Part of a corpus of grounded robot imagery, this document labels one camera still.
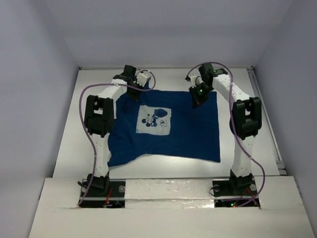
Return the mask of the blue t shirt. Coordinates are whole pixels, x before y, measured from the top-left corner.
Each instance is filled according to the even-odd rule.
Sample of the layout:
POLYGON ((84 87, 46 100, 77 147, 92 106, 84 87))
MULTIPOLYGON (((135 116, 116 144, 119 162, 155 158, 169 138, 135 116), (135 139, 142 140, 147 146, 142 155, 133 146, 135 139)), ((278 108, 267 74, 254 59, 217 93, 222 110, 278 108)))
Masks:
POLYGON ((217 95, 192 108, 189 92, 152 90, 134 101, 116 101, 116 119, 108 138, 109 167, 143 155, 166 155, 220 162, 217 95))

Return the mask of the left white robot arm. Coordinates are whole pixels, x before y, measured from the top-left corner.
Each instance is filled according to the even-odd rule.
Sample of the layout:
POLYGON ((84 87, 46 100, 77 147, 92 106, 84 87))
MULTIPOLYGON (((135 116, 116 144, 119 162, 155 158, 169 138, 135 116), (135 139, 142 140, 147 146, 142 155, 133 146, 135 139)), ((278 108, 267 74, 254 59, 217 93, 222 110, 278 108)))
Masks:
POLYGON ((104 196, 109 192, 108 162, 111 152, 108 148, 108 139, 116 119, 116 101, 123 95, 138 100, 150 80, 149 73, 126 65, 121 74, 113 77, 111 83, 88 87, 89 89, 105 87, 102 92, 87 97, 82 120, 94 154, 92 171, 87 176, 88 184, 85 187, 92 188, 99 196, 104 196))

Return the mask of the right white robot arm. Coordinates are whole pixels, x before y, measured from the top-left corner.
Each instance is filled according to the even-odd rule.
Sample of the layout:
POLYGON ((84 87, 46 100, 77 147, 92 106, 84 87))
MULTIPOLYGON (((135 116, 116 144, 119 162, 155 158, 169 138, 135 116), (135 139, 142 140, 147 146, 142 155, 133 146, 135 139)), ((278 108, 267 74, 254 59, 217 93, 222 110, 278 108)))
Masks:
POLYGON ((229 103, 229 127, 235 138, 230 177, 228 180, 213 181, 212 195, 243 195, 254 184, 251 159, 255 138, 262 127, 261 99, 243 92, 234 83, 232 72, 224 65, 215 69, 212 62, 205 62, 195 68, 199 71, 198 76, 189 72, 185 77, 191 83, 189 91, 193 108, 206 102, 209 92, 217 91, 229 103))

